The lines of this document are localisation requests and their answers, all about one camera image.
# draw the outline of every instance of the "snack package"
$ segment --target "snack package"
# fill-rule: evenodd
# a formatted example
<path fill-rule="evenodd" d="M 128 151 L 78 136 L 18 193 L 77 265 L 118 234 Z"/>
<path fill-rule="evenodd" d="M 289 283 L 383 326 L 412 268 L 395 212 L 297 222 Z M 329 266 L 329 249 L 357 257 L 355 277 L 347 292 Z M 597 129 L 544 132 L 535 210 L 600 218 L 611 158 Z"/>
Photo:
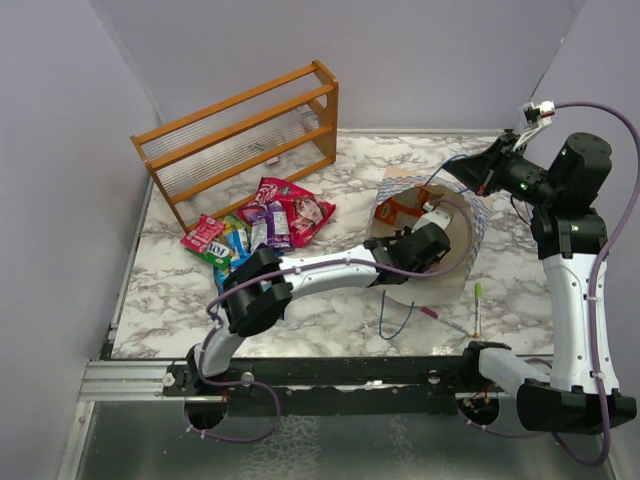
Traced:
<path fill-rule="evenodd" d="M 224 292 L 224 281 L 231 274 L 231 269 L 233 267 L 227 268 L 215 268 L 213 269 L 213 281 L 216 284 L 216 288 L 218 289 L 218 295 Z"/>
<path fill-rule="evenodd" d="M 187 250 L 193 253 L 196 257 L 220 269 L 227 268 L 231 263 L 231 249 L 220 242 L 211 242 L 204 253 L 194 252 L 189 249 Z"/>
<path fill-rule="evenodd" d="M 225 226 L 204 213 L 200 215 L 196 228 L 187 233 L 180 243 L 197 253 L 204 253 L 207 246 L 220 235 Z"/>
<path fill-rule="evenodd" d="M 251 253 L 261 245 L 279 251 L 291 250 L 289 222 L 280 202 L 250 205 L 241 209 L 238 215 L 251 223 Z"/>
<path fill-rule="evenodd" d="M 250 205 L 279 202 L 284 209 L 291 232 L 291 244 L 304 247 L 327 223 L 336 206 L 293 183 L 263 177 L 256 197 Z"/>
<path fill-rule="evenodd" d="M 226 215 L 222 222 L 224 232 L 221 243 L 231 248 L 231 265 L 237 267 L 251 255 L 249 248 L 251 228 L 237 215 Z"/>

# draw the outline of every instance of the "purple wall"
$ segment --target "purple wall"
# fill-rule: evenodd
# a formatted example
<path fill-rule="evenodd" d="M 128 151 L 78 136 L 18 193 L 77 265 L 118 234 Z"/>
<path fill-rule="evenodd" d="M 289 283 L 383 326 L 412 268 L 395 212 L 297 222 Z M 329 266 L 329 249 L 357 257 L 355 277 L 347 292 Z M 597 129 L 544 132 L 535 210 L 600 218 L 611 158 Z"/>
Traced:
<path fill-rule="evenodd" d="M 637 1 L 588 0 L 536 90 L 536 98 L 606 103 L 640 126 L 638 19 Z M 576 131 L 601 136 L 613 148 L 613 170 L 595 203 L 611 232 L 631 195 L 638 169 L 631 136 L 616 118 L 583 108 L 562 110 L 554 118 L 554 125 L 532 143 L 529 158 L 549 165 L 566 137 Z M 622 392 L 640 399 L 638 236 L 640 205 L 611 252 L 605 295 L 609 342 Z M 640 421 L 620 430 L 628 450 L 638 450 Z M 633 455 L 632 460 L 640 472 L 640 457 Z"/>
<path fill-rule="evenodd" d="M 318 58 L 341 127 L 481 129 L 513 126 L 582 3 L 91 1 L 168 120 Z"/>
<path fill-rule="evenodd" d="M 0 476 L 54 478 L 99 351 L 156 125 L 86 0 L 0 2 Z"/>

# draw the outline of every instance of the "metal frame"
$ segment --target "metal frame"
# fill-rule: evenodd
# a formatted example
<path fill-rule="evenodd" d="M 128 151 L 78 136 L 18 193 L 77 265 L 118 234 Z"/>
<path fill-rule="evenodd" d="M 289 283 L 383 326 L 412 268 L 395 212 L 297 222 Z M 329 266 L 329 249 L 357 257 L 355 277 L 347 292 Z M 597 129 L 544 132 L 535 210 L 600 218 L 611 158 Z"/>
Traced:
<path fill-rule="evenodd" d="M 56 477 L 57 480 L 70 480 L 77 477 L 82 452 L 89 435 L 93 408 L 93 402 L 78 402 L 71 433 L 69 434 L 69 439 L 62 455 L 62 463 Z"/>
<path fill-rule="evenodd" d="M 124 307 L 124 299 L 127 297 L 127 289 L 129 288 L 129 279 L 131 278 L 131 270 L 133 269 L 133 263 L 136 260 L 136 254 L 138 253 L 138 243 L 140 242 L 140 234 L 144 227 L 144 222 L 147 218 L 147 211 L 149 210 L 149 204 L 151 203 L 151 194 L 153 193 L 153 179 L 149 178 L 147 181 L 147 189 L 144 192 L 142 199 L 142 207 L 140 208 L 140 216 L 136 222 L 136 228 L 133 232 L 133 241 L 131 242 L 131 248 L 129 248 L 129 254 L 127 255 L 127 263 L 125 264 L 124 275 L 122 277 L 122 283 L 118 290 L 118 300 L 113 309 L 113 315 L 111 316 L 111 324 L 109 330 L 117 330 L 120 324 L 120 316 L 122 315 L 122 308 Z"/>
<path fill-rule="evenodd" d="M 162 378 L 171 365 L 186 365 L 179 361 L 97 361 L 89 362 L 85 370 L 80 402 L 140 402 L 189 401 L 222 402 L 219 395 L 166 397 L 162 394 Z"/>

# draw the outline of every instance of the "red candy pack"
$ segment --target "red candy pack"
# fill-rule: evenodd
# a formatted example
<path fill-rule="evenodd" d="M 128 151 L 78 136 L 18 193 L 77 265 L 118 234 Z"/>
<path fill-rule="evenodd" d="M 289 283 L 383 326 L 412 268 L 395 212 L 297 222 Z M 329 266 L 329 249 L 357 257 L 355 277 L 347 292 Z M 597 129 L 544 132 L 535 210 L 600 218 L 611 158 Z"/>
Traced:
<path fill-rule="evenodd" d="M 294 247 L 304 247 L 327 223 L 336 206 L 286 180 L 262 177 L 256 198 L 251 204 L 278 201 L 282 204 Z"/>
<path fill-rule="evenodd" d="M 222 233 L 224 223 L 214 220 L 204 213 L 200 215 L 196 228 L 187 233 L 180 243 L 194 252 L 203 253 L 207 246 Z"/>

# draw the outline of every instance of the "marble countertop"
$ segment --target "marble countertop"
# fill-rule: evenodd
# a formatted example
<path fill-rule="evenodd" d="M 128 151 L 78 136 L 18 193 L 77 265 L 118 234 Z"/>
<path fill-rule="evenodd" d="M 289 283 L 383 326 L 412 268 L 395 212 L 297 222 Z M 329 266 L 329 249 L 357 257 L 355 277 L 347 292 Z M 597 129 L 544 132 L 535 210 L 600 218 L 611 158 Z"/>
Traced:
<path fill-rule="evenodd" d="M 320 255 L 361 243 L 387 166 L 429 174 L 447 158 L 481 151 L 493 140 L 478 136 L 339 136 L 335 164 L 297 182 L 335 203 L 336 211 L 311 244 L 294 254 Z M 304 152 L 294 151 L 280 163 L 299 162 L 303 157 Z M 279 176 L 278 168 L 262 173 Z M 453 180 L 446 173 L 443 177 Z M 247 176 L 238 182 L 221 185 L 222 190 L 212 198 L 228 203 L 257 186 L 256 179 Z M 483 340 L 507 343 L 519 354 L 553 353 L 549 295 L 531 234 L 506 194 L 484 201 L 491 212 L 490 223 L 465 292 L 455 304 L 437 310 L 473 331 L 473 289 L 480 281 Z M 205 209 L 197 202 L 190 207 L 194 212 L 213 211 L 210 205 Z M 181 247 L 181 237 L 175 217 L 154 187 L 112 358 L 182 357 L 207 333 L 210 319 L 205 307 L 216 295 L 212 269 Z M 461 353 L 470 340 L 419 311 L 400 335 L 383 340 L 378 335 L 380 303 L 381 294 L 373 289 L 349 288 L 301 298 L 287 308 L 285 321 L 247 339 L 236 356 L 450 355 Z M 387 299 L 385 334 L 395 332 L 408 312 L 408 307 Z"/>

